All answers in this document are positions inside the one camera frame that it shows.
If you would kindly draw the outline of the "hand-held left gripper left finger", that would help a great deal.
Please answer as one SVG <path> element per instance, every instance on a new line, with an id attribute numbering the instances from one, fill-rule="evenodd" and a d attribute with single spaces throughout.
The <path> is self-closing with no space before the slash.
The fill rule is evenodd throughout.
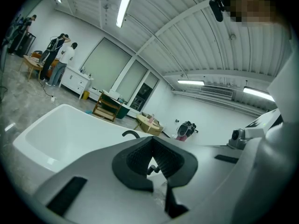
<path id="1" fill-rule="evenodd" d="M 128 140 L 89 152 L 46 180 L 33 194 L 39 203 L 55 210 L 51 202 L 73 179 L 86 182 L 61 218 L 72 224 L 163 224 L 170 216 L 152 193 L 132 190 L 114 175 L 113 158 L 146 138 Z"/>

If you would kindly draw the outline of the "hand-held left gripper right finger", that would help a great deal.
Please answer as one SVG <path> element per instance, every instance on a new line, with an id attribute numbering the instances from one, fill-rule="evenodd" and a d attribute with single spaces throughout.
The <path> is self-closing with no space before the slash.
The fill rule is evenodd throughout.
<path id="1" fill-rule="evenodd" d="M 201 146 L 167 138 L 152 139 L 151 174 L 155 209 L 151 222 L 161 224 L 196 210 L 229 176 L 241 151 Z"/>

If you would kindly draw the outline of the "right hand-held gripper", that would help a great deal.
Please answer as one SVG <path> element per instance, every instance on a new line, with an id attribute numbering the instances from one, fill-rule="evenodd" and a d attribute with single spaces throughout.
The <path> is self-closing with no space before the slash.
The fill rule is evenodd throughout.
<path id="1" fill-rule="evenodd" d="M 285 222 L 285 193 L 299 166 L 299 113 L 268 112 L 244 129 L 247 143 L 232 172 L 200 206 L 203 224 Z"/>

